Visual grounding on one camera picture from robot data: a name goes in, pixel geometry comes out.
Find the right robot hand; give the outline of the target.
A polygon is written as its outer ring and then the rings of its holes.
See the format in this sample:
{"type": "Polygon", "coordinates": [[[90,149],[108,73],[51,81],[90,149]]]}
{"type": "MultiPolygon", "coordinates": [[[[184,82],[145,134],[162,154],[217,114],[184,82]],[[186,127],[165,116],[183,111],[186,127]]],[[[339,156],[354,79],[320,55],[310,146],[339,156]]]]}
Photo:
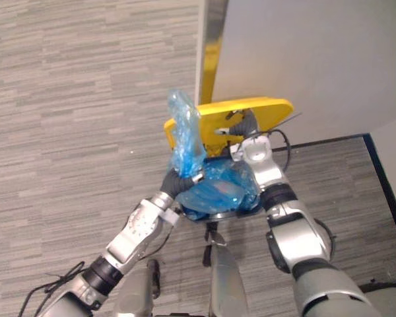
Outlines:
{"type": "Polygon", "coordinates": [[[255,115],[251,110],[245,110],[243,112],[243,118],[241,122],[231,127],[221,127],[214,130],[216,135],[235,135],[242,136],[247,139],[249,136],[255,134],[258,131],[258,123],[255,115]]]}

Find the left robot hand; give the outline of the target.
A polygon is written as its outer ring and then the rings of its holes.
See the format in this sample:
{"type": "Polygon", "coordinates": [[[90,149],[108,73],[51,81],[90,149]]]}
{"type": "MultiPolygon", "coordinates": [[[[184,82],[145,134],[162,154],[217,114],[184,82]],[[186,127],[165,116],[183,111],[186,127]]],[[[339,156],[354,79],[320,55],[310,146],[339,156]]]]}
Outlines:
{"type": "Polygon", "coordinates": [[[195,184],[204,180],[205,175],[199,172],[197,175],[182,178],[178,172],[172,168],[162,181],[160,191],[175,199],[179,194],[190,190],[195,184]]]}

